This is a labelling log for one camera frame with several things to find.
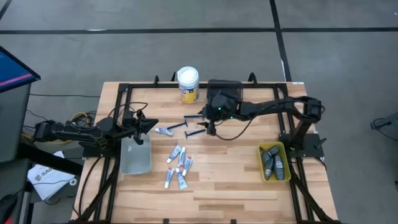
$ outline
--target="small tube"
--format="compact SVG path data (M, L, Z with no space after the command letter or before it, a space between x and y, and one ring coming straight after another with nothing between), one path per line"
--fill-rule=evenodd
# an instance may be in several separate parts
M164 188L167 189L170 185L170 181L172 180L172 176L174 173L174 168L169 167L167 169L167 175L166 175L166 183L164 183Z
M183 176L187 174L189 168L191 168L192 163L193 163L193 158L188 156L187 159L185 160L184 170L182 171Z
M184 167L184 160L185 160L185 147L182 147L182 150L180 153L180 159L178 160L179 167Z
M187 185L184 177L182 176L180 169L175 168L175 171L177 172L177 179L178 179L178 182L180 183L180 190L186 189L188 187L188 185Z
M175 149L172 151L172 153L169 155L169 158L167 159L166 162L170 163L171 161L173 161L173 159L176 158L176 156L181 152L181 150L182 148L179 145L177 145Z
M155 131L159 134L165 134L168 136L173 136L174 132L168 130L167 128L155 128Z

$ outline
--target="white lid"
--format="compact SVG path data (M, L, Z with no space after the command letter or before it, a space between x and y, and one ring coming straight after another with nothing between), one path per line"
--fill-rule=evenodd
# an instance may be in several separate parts
M177 72L177 78L180 83L193 85L199 80L199 73L194 67L186 66Z

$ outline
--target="screen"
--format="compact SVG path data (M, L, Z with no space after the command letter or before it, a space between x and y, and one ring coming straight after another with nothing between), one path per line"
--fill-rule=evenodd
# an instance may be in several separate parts
M35 76L3 52L0 52L0 90L35 80Z

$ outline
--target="monitor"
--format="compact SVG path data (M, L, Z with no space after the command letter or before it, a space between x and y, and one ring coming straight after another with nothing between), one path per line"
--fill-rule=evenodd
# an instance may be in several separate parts
M40 80L40 75L0 46L0 93Z

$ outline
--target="gray floor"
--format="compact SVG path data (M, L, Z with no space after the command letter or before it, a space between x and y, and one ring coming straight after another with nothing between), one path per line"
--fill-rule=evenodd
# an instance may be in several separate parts
M0 7L5 0L0 0ZM394 0L278 0L282 27L398 27ZM0 29L272 27L268 1L13 0ZM398 111L398 33L284 34L293 81L323 101L317 125L340 220L396 223L397 143L369 122ZM201 80L283 81L275 34L0 35L0 44L42 76L34 93L99 95L105 81L169 80L184 65ZM29 109L65 121L97 99L31 97ZM40 119L27 115L25 123ZM41 145L46 151L59 147ZM73 199L38 203L33 223L66 222Z

